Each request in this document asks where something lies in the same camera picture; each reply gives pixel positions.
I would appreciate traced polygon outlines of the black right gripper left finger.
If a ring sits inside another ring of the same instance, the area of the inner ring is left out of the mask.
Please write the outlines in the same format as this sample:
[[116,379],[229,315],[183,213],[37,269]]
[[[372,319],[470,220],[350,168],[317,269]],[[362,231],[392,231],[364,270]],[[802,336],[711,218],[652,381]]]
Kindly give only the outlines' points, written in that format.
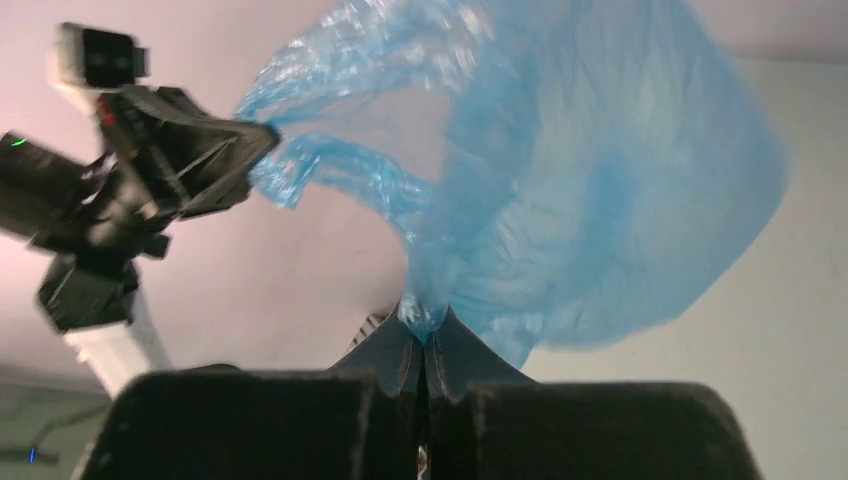
[[421,347],[386,320],[332,367],[149,373],[117,397],[82,479],[412,479]]

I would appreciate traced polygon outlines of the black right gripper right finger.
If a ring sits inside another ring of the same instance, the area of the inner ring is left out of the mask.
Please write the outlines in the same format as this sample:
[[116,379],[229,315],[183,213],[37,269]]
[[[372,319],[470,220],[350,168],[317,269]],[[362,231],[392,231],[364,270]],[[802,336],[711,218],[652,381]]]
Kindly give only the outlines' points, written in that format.
[[761,477],[733,410],[701,383],[541,383],[453,312],[423,370],[433,479]]

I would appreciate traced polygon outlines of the blue plastic trash bag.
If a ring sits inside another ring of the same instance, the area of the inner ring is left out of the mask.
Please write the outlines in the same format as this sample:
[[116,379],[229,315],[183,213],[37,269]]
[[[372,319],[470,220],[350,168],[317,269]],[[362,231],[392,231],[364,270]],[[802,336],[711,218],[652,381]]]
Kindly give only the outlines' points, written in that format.
[[414,335],[453,311],[515,366],[681,316],[787,182],[682,1],[347,1],[236,115],[285,137],[250,173],[276,205],[317,184],[397,229]]

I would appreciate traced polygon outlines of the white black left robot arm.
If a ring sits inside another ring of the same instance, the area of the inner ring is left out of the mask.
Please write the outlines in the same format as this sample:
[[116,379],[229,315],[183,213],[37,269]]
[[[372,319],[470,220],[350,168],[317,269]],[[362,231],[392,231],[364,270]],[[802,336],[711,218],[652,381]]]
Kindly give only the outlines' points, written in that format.
[[102,153],[83,165],[15,132],[1,139],[1,228],[53,253],[36,298],[110,394],[169,367],[136,329],[135,260],[165,257],[167,227],[245,201],[249,170],[281,140],[271,127],[207,114],[181,89],[99,94]]

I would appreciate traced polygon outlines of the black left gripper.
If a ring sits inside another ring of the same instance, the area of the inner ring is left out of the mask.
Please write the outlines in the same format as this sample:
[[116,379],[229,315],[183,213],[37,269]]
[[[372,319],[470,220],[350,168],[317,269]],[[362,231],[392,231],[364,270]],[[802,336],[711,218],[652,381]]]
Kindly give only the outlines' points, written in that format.
[[[2,232],[57,253],[161,259],[172,220],[244,201],[248,171],[280,143],[271,127],[196,112],[175,88],[125,86],[105,100],[128,137],[106,130],[91,164],[2,136]],[[187,194],[174,211],[173,170]]]

